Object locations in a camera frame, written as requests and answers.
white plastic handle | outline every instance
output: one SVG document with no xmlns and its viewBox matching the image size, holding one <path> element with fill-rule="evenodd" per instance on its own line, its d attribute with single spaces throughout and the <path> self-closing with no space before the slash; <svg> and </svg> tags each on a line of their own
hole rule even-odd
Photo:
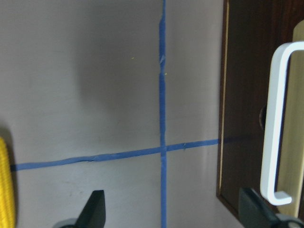
<svg viewBox="0 0 304 228">
<path fill-rule="evenodd" d="M 298 50 L 304 50 L 304 41 L 282 44 L 271 60 L 260 190 L 262 196 L 275 206 L 292 201 L 286 192 L 275 192 L 275 181 L 287 64 L 290 55 Z"/>
</svg>

blue tape line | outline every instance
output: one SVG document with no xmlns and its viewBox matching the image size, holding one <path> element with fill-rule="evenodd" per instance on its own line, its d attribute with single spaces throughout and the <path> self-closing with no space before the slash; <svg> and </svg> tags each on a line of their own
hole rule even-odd
<svg viewBox="0 0 304 228">
<path fill-rule="evenodd" d="M 50 166 L 59 166 L 59 165 L 67 165 L 73 164 L 78 162 L 102 162 L 102 161 L 110 161 L 122 158 L 131 158 L 136 156 L 142 155 L 149 155 L 159 153 L 160 148 L 150 148 L 144 150 L 137 150 L 137 151 L 128 151 L 128 152 L 121 152 L 121 153 L 112 153 L 112 154 L 100 154 L 96 156 L 84 156 L 84 157 L 75 157 L 75 158 L 68 158 L 59 161 L 47 161 L 47 162 L 30 162 L 30 163 L 22 163 L 11 165 L 11 171 L 20 171 L 20 170 L 31 170 L 31 169 L 38 169 Z"/>
<path fill-rule="evenodd" d="M 166 148 L 166 0 L 162 2 L 162 18 L 159 24 L 160 36 L 160 143 L 161 143 L 161 228 L 167 227 L 167 148 Z"/>
<path fill-rule="evenodd" d="M 212 146 L 212 145 L 217 145 L 218 143 L 219 143 L 218 139 L 179 143 L 179 144 L 167 146 L 167 151 L 176 151 L 176 150 L 182 150 L 182 149 L 193 148 L 193 147 L 201 147 L 201 146 Z"/>
</svg>

yellow object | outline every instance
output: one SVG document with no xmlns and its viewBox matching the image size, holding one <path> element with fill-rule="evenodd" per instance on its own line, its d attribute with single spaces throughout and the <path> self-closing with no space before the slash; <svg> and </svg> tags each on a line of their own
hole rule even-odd
<svg viewBox="0 0 304 228">
<path fill-rule="evenodd" d="M 0 228 L 15 228 L 15 202 L 9 155 L 0 137 Z"/>
</svg>

dark wood surface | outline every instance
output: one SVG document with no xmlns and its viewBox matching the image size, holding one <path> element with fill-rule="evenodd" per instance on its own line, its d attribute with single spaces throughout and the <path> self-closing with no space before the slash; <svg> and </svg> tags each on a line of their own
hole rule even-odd
<svg viewBox="0 0 304 228">
<path fill-rule="evenodd" d="M 239 189 L 259 192 L 264 140 L 259 116 L 267 103 L 271 58 L 279 45 L 292 41 L 294 27 L 304 19 L 304 1 L 229 0 L 224 2 L 223 18 L 217 195 L 236 215 Z"/>
</svg>

black object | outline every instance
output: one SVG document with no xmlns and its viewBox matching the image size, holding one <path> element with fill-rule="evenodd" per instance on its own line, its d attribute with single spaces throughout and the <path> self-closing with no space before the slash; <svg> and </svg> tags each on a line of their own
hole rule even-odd
<svg viewBox="0 0 304 228">
<path fill-rule="evenodd" d="M 298 218 L 275 214 L 250 188 L 240 189 L 238 217 L 245 228 L 304 228 Z"/>
<path fill-rule="evenodd" d="M 61 228 L 104 228 L 105 194 L 103 190 L 93 191 L 74 225 Z"/>
</svg>

